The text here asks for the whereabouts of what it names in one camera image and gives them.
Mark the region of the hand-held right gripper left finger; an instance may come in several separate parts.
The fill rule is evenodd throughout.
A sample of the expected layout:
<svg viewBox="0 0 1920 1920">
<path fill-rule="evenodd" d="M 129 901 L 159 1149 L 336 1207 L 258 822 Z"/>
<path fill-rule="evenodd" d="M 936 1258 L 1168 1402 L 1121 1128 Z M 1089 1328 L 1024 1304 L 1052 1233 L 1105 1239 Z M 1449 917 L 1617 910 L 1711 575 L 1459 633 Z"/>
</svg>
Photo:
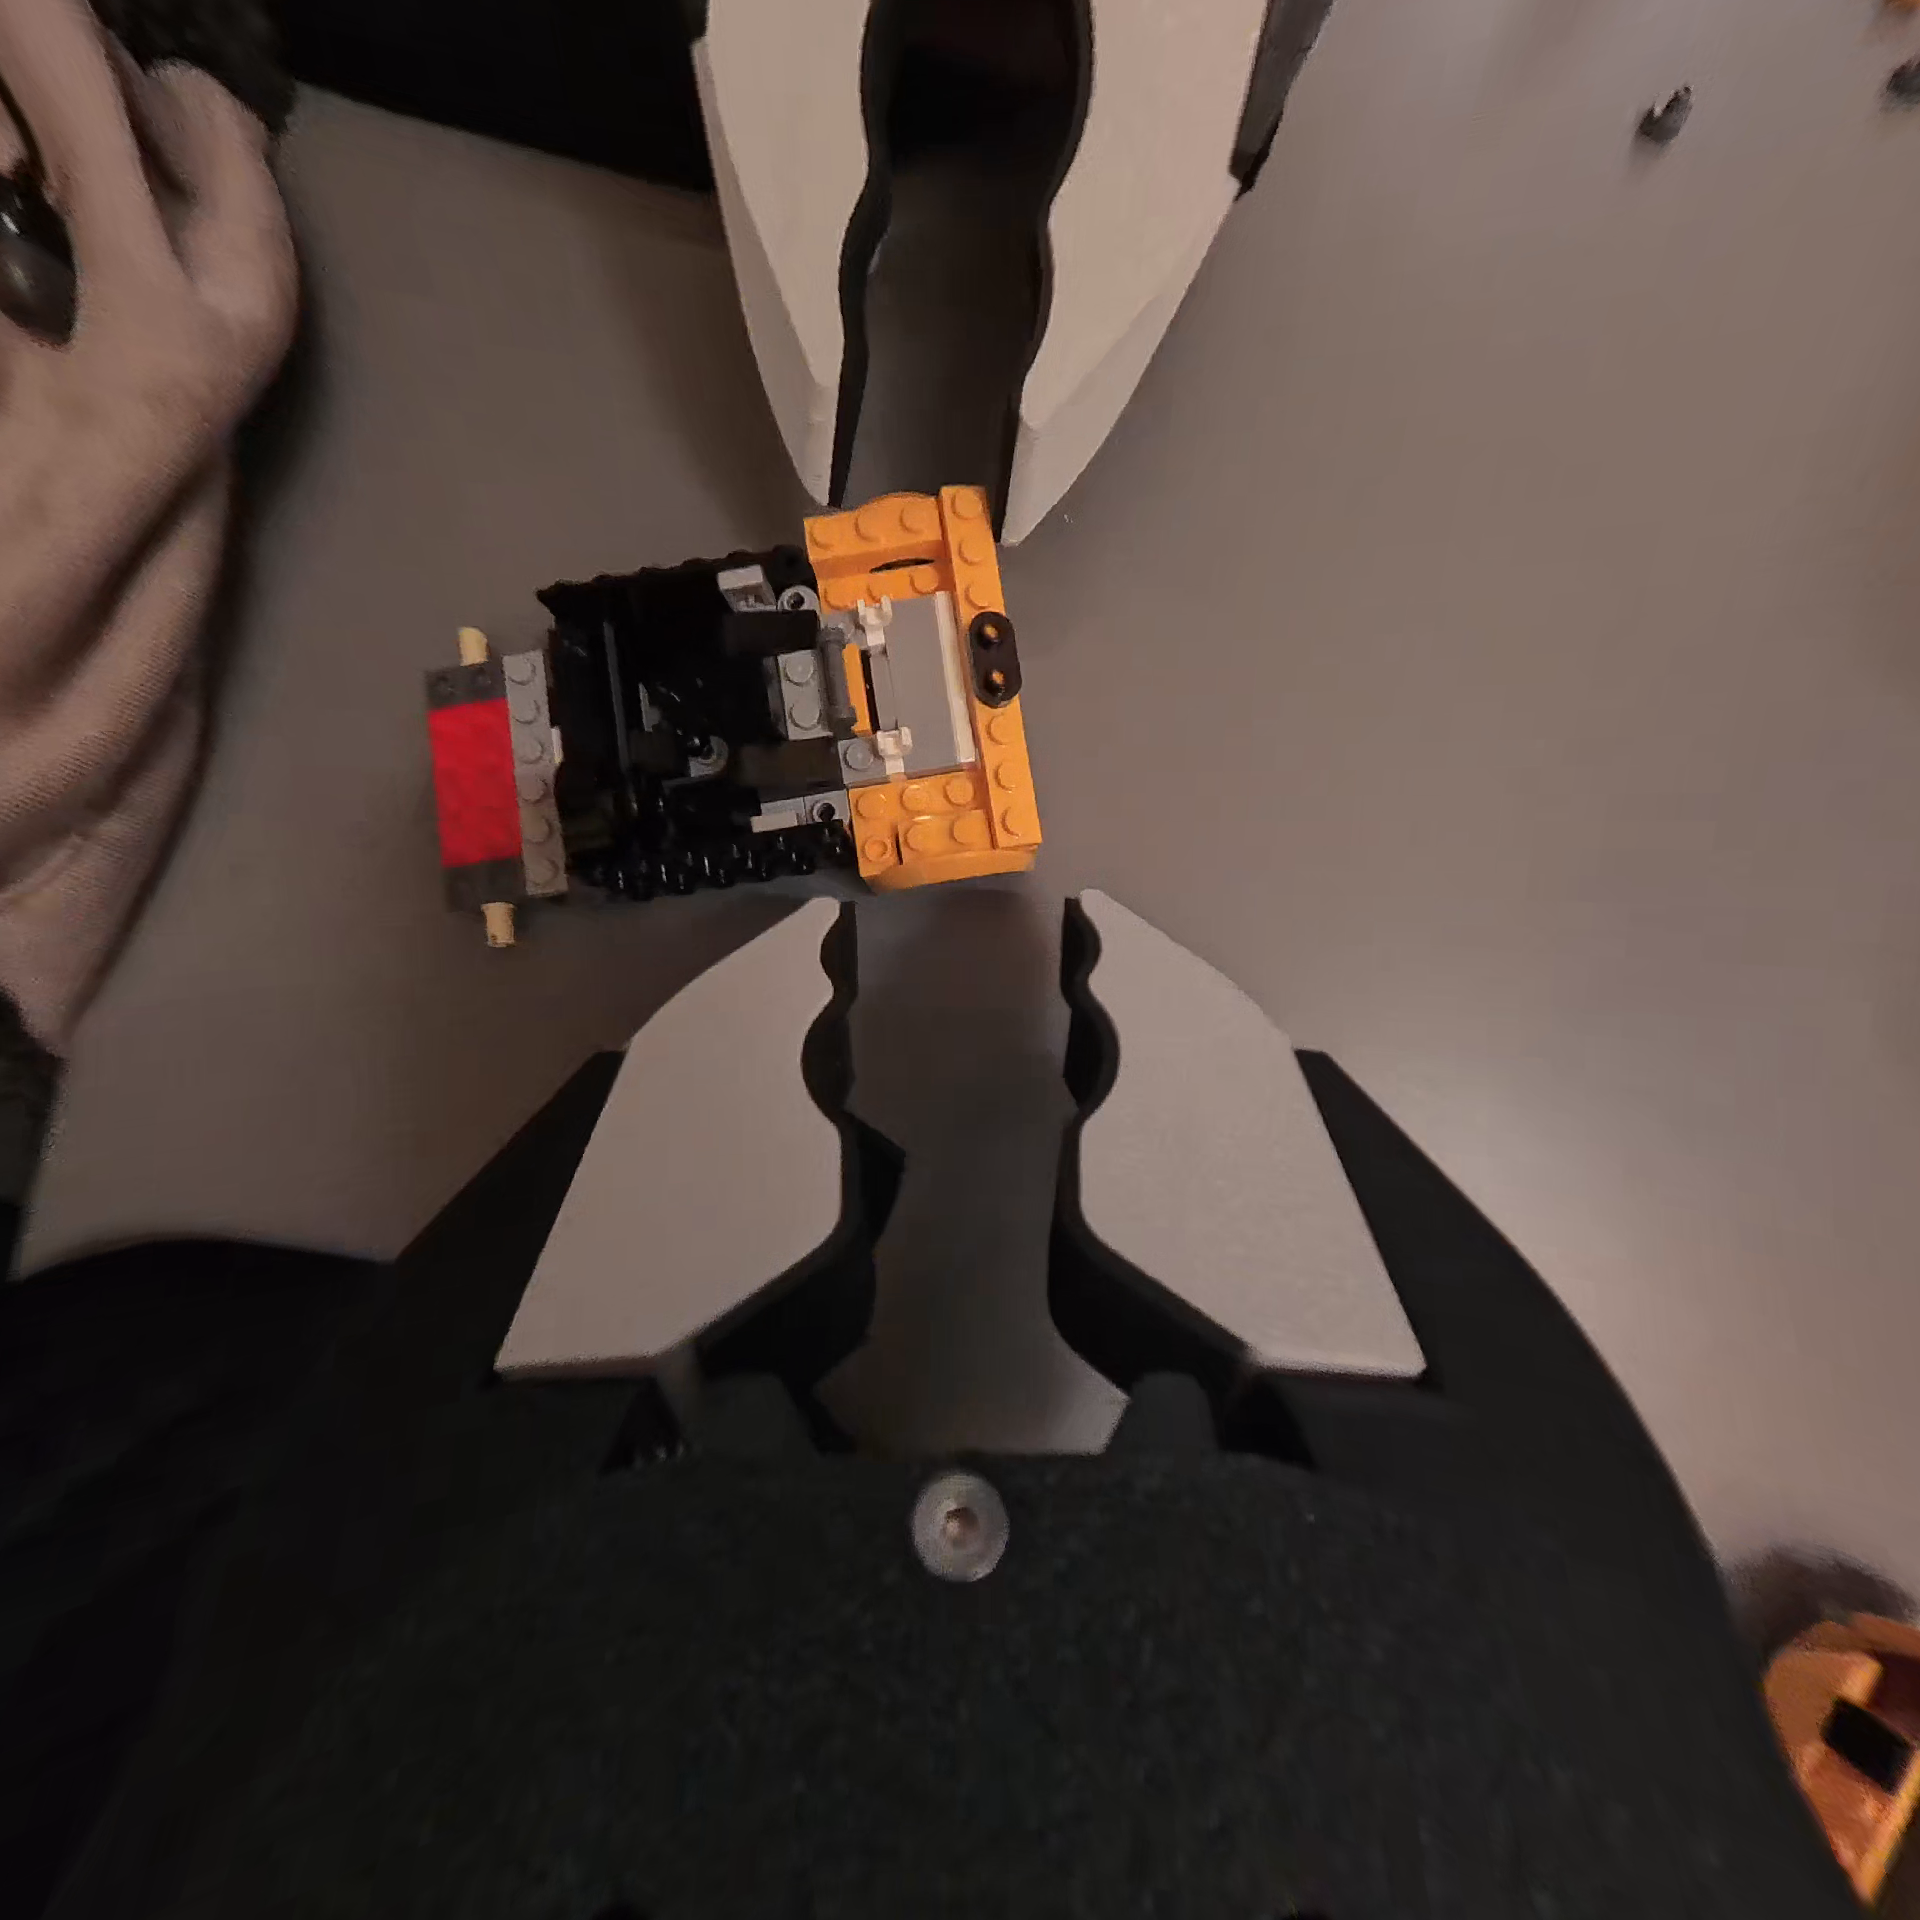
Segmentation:
<svg viewBox="0 0 1920 1920">
<path fill-rule="evenodd" d="M 832 1431 L 905 1174 L 855 1107 L 855 999 L 858 910 L 812 897 L 633 1033 L 497 1375 L 649 1381 L 674 1410 L 778 1381 Z"/>
</svg>

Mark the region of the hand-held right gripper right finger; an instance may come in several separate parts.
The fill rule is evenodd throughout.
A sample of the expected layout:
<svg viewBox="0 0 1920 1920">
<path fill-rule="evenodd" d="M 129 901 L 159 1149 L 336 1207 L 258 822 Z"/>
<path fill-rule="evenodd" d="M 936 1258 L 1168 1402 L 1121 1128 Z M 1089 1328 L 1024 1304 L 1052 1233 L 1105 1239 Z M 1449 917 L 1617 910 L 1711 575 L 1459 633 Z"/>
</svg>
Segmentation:
<svg viewBox="0 0 1920 1920">
<path fill-rule="evenodd" d="M 1290 1035 L 1085 888 L 1063 910 L 1063 1133 L 1050 1315 L 1122 1391 L 1217 1415 L 1283 1375 L 1417 1383 L 1427 1358 Z"/>
</svg>

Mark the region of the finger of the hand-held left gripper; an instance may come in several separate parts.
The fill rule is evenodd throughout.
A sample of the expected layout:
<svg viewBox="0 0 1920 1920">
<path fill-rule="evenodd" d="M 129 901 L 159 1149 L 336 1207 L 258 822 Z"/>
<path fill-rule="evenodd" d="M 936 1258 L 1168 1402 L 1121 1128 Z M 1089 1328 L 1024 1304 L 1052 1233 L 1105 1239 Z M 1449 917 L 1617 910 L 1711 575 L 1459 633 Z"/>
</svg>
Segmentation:
<svg viewBox="0 0 1920 1920">
<path fill-rule="evenodd" d="M 1072 138 L 1000 534 L 1026 539 L 1113 432 L 1239 193 L 1263 2 L 1072 3 Z"/>
<path fill-rule="evenodd" d="M 707 147 L 760 379 L 808 496 L 848 497 L 868 283 L 891 213 L 882 3 L 708 2 L 692 31 Z"/>
</svg>

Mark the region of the black orange lego car chassis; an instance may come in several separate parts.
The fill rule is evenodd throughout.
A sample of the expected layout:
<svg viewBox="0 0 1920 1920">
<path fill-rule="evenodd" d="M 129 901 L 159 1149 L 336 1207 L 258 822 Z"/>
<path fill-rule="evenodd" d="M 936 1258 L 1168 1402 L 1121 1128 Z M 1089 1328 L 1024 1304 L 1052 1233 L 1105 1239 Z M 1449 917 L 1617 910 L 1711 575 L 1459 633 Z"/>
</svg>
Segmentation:
<svg viewBox="0 0 1920 1920">
<path fill-rule="evenodd" d="M 1043 847 L 1017 625 L 984 486 L 804 519 L 799 543 L 541 586 L 424 673 L 452 907 L 649 902 L 848 875 L 1028 873 Z"/>
</svg>

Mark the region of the orange lego car rear section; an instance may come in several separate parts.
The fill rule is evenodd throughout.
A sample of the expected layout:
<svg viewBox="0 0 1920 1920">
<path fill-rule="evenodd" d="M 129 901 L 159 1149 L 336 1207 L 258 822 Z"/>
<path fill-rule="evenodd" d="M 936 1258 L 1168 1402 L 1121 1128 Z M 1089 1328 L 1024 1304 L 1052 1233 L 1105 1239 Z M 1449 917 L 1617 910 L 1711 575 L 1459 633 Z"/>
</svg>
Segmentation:
<svg viewBox="0 0 1920 1920">
<path fill-rule="evenodd" d="M 1842 1875 L 1889 1905 L 1916 1849 L 1917 1629 L 1883 1615 L 1820 1619 L 1768 1663 L 1768 1717 Z"/>
</svg>

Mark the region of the dark cloth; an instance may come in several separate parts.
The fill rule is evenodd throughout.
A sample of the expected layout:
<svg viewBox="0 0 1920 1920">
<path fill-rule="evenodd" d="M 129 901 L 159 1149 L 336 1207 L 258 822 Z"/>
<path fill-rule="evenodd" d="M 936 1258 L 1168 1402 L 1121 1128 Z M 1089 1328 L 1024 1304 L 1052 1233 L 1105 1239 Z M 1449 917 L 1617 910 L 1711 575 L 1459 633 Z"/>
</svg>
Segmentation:
<svg viewBox="0 0 1920 1920">
<path fill-rule="evenodd" d="M 161 1239 L 4 1281 L 4 1795 L 117 1766 L 269 1441 L 405 1274 Z"/>
</svg>

